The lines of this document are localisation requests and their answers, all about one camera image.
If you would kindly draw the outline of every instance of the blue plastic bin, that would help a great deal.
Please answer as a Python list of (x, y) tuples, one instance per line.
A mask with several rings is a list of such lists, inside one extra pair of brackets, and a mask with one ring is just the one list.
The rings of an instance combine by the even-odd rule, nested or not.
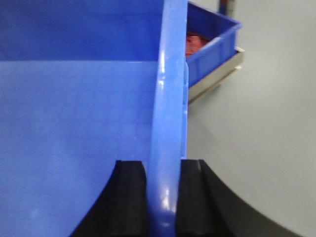
[(144, 163), (151, 236), (174, 236), (187, 1), (0, 6), (0, 236), (68, 236), (117, 159)]
[(200, 51), (187, 58), (189, 87), (236, 54), (237, 31), (241, 23), (193, 3), (188, 8), (188, 31), (210, 39)]

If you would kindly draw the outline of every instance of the black rubber holder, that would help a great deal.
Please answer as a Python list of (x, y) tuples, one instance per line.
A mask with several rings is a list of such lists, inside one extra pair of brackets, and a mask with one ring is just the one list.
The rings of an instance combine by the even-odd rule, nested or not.
[(147, 237), (146, 174), (140, 161), (117, 161), (100, 196), (71, 237)]
[(212, 195), (213, 171), (203, 160), (182, 160), (177, 237), (234, 237)]

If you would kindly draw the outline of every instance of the blue storage crate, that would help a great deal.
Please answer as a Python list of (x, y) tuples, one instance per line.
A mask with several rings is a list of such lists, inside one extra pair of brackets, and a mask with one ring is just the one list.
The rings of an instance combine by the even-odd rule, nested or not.
[(117, 159), (174, 236), (186, 156), (186, 0), (0, 0), (0, 236), (68, 236)]
[(187, 58), (189, 87), (236, 54), (236, 36), (240, 28), (241, 23), (232, 18), (189, 3), (188, 31), (210, 39), (206, 46)]

